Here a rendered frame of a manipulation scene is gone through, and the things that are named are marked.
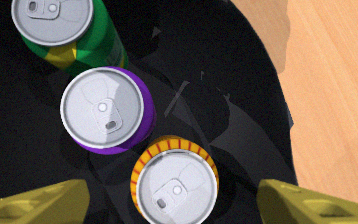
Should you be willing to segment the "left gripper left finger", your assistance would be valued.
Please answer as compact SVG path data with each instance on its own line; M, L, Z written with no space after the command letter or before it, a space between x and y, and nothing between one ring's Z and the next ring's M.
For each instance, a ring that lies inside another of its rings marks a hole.
M0 224L83 224L89 201L85 180L64 181L0 199Z

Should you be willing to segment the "green and yellow drink can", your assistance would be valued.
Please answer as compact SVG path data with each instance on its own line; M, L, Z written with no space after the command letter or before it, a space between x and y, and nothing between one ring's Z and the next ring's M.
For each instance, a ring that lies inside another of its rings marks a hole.
M128 68L102 0L13 0L11 12L28 48L74 78L97 67Z

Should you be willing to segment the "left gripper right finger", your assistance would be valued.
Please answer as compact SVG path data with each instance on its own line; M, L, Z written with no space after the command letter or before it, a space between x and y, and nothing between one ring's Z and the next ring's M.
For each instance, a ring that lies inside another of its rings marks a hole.
M358 203L274 179L262 179L263 224L358 224Z

